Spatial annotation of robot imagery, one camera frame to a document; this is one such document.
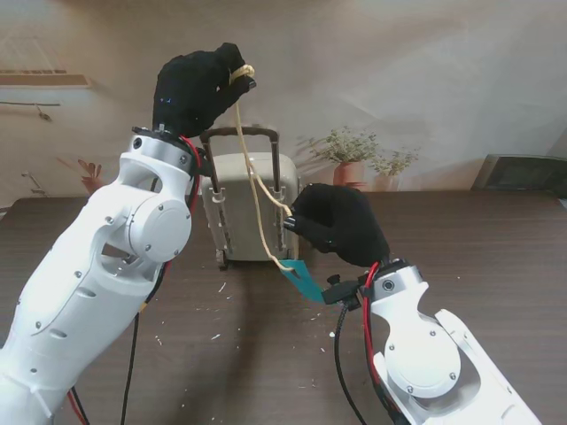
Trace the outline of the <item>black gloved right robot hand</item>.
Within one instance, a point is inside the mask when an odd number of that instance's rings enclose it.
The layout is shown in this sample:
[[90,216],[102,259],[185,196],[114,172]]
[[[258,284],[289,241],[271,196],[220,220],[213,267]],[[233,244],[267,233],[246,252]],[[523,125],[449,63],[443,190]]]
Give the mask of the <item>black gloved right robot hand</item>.
[[366,196],[357,189],[323,183],[307,185],[283,226],[321,253],[371,267],[388,260],[390,248]]

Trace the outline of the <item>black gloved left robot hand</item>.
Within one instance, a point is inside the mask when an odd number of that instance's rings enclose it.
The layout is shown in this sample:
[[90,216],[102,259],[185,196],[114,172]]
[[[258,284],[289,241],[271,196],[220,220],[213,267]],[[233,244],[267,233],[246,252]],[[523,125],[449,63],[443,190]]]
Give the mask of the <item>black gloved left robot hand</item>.
[[214,51],[197,50],[170,59],[158,74],[152,128],[185,137],[209,129],[255,87],[255,80],[249,76],[229,80],[244,65],[239,48],[229,42]]

